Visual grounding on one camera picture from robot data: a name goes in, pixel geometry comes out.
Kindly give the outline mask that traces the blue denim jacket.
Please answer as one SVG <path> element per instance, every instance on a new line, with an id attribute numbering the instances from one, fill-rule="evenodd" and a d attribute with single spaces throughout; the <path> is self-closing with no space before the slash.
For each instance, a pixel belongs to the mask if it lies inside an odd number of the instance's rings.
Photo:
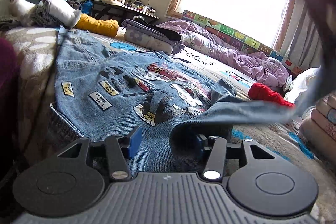
<path id="1" fill-rule="evenodd" d="M 313 176 L 323 173 L 316 157 L 273 125 L 284 107 L 243 100 L 227 81 L 208 79 L 163 52 L 113 51 L 87 32 L 65 28 L 57 44 L 49 155 L 80 137 L 103 141 L 141 126 L 132 172 L 201 171 L 196 141 L 202 134 L 233 142 L 252 137 Z"/>

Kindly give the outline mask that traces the red knit sweater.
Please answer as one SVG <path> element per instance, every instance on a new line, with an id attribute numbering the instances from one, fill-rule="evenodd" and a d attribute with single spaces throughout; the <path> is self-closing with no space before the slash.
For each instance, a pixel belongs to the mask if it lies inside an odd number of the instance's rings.
<path id="1" fill-rule="evenodd" d="M 261 83 L 254 83 L 248 91 L 252 100 L 274 102 L 281 106 L 294 107 L 295 104 L 285 100 L 278 92 Z"/>

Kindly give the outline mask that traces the purple crumpled duvet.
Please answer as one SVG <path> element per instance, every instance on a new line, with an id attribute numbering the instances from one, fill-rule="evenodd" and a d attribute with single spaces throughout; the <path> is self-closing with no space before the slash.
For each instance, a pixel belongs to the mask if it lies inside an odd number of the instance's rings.
<path id="1" fill-rule="evenodd" d="M 158 25 L 180 34 L 185 46 L 226 64 L 270 88 L 281 88 L 289 77 L 280 61 L 262 52 L 245 54 L 201 26 L 186 20 Z"/>

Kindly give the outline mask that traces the rolled pink white quilts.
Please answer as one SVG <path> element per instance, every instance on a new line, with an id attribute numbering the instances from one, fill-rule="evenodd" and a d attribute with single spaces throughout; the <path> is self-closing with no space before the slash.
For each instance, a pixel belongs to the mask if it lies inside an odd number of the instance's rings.
<path id="1" fill-rule="evenodd" d="M 299 74 L 289 85 L 285 99 L 295 104 L 295 113 L 302 116 L 319 99 L 326 96 L 323 84 L 323 67 L 310 68 Z"/>

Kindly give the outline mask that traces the beige folded garment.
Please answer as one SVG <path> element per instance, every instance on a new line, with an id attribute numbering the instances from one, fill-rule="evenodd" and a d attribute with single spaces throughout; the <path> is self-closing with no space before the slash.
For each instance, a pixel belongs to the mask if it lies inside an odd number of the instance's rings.
<path id="1" fill-rule="evenodd" d="M 335 140 L 332 137 L 324 132 L 311 118 L 303 120 L 299 127 L 299 132 L 320 157 L 325 158 L 330 164 L 335 166 Z"/>

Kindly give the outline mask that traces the pink folded garment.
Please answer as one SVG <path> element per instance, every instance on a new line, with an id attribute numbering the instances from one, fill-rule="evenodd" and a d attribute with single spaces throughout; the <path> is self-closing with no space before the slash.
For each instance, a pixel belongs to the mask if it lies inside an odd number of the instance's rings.
<path id="1" fill-rule="evenodd" d="M 330 110 L 330 106 L 324 101 L 318 102 L 316 107 L 311 112 L 311 119 L 323 129 L 332 139 L 335 140 L 335 124 L 331 123 L 327 119 L 327 113 Z"/>

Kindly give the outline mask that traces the white floral folded garment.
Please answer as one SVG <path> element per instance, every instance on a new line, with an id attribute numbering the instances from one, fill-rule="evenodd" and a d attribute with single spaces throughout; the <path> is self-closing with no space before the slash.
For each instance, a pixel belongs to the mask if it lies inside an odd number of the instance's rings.
<path id="1" fill-rule="evenodd" d="M 173 53 L 173 47 L 169 43 L 136 30 L 127 29 L 124 33 L 124 38 L 127 42 L 131 42 L 148 50 L 157 52 L 163 51 L 167 55 Z"/>

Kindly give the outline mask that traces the grey folded garment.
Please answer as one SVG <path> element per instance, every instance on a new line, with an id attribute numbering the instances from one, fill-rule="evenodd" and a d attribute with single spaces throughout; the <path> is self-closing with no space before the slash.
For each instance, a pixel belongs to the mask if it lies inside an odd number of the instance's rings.
<path id="1" fill-rule="evenodd" d="M 40 27 L 60 27 L 62 22 L 50 15 L 45 5 L 36 5 L 30 13 L 29 19 L 36 26 Z"/>
<path id="2" fill-rule="evenodd" d="M 152 30 L 150 28 L 147 28 L 146 26 L 135 22 L 133 19 L 126 19 L 126 20 L 124 20 L 122 22 L 122 26 L 126 30 L 127 29 L 136 30 L 136 31 L 142 32 L 143 34 L 147 34 L 147 35 L 153 36 L 153 37 L 155 37 L 155 38 L 157 38 L 159 40 L 162 40 L 164 42 L 169 43 L 173 47 L 173 53 L 171 55 L 175 55 L 175 54 L 179 53 L 184 48 L 182 40 L 177 41 L 177 42 L 169 40 L 165 35 L 159 33 L 158 31 L 155 31 L 155 30 Z"/>

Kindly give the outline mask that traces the black folded garment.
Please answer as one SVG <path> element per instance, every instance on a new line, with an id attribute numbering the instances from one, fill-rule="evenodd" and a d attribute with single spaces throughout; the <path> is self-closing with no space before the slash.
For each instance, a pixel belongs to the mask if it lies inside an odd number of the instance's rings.
<path id="1" fill-rule="evenodd" d="M 134 16 L 133 20 L 139 24 L 142 24 L 144 26 L 146 26 L 147 28 L 150 28 L 152 30 L 158 31 L 159 33 L 165 35 L 169 40 L 172 41 L 180 41 L 182 39 L 182 37 L 180 36 L 179 33 L 166 29 L 166 28 L 162 28 L 162 27 L 158 27 L 158 26 L 154 26 L 149 24 L 148 22 L 145 21 L 145 19 L 142 16 Z"/>

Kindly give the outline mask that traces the Mickey Mouse bed blanket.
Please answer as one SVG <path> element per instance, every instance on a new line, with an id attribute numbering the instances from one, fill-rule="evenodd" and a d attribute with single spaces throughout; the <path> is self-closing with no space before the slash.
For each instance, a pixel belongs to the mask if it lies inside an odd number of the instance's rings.
<path id="1" fill-rule="evenodd" d="M 19 68 L 15 94 L 24 166 L 55 154 L 80 137 L 102 141 L 142 127 L 129 160 L 131 173 L 201 172 L 197 134 L 232 143 L 258 141 L 311 173 L 319 188 L 312 214 L 335 223 L 335 165 L 303 150 L 303 138 L 285 128 L 290 111 L 250 101 L 215 65 L 200 70 L 163 52 L 122 51 L 111 39 L 63 27 L 16 27 L 1 32 Z"/>

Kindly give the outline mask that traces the grey window curtain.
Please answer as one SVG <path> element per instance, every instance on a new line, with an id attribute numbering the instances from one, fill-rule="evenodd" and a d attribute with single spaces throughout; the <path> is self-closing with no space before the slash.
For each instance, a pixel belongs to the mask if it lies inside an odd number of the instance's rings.
<path id="1" fill-rule="evenodd" d="M 290 43 L 286 55 L 304 71 L 321 66 L 321 38 L 304 0 L 295 0 L 288 32 Z"/>

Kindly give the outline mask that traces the white folded sweater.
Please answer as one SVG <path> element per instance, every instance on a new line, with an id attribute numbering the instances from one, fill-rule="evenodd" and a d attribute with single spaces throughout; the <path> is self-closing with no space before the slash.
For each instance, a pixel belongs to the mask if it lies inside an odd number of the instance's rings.
<path id="1" fill-rule="evenodd" d="M 45 1 L 46 11 L 68 29 L 74 28 L 81 18 L 81 11 L 72 8 L 65 0 Z"/>

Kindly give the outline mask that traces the cluttered side desk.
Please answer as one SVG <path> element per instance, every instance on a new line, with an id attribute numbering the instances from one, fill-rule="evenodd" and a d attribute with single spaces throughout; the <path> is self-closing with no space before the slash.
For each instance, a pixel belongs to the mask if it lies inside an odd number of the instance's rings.
<path id="1" fill-rule="evenodd" d="M 155 23 L 159 18 L 156 11 L 149 5 L 143 5 L 140 0 L 90 0 L 92 2 L 91 16 L 95 19 L 115 19 L 122 23 L 125 19 L 132 19 L 134 16 L 141 16 L 150 24 Z"/>

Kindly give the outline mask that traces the blue plastic bag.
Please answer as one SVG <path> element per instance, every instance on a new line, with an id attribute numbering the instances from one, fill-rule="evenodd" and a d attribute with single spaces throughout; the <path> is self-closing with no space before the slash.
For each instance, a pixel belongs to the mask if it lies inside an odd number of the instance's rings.
<path id="1" fill-rule="evenodd" d="M 81 11 L 82 14 L 87 14 L 89 16 L 91 16 L 92 14 L 92 9 L 93 9 L 93 3 L 90 0 L 83 1 L 79 7 L 79 10 Z"/>

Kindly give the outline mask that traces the grey folded garment left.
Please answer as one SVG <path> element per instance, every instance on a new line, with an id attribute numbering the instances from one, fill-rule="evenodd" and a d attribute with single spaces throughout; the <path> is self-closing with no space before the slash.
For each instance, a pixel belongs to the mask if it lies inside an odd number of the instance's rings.
<path id="1" fill-rule="evenodd" d="M 50 15 L 45 5 L 36 5 L 30 13 L 29 19 L 36 26 L 40 27 L 60 27 L 62 22 Z"/>

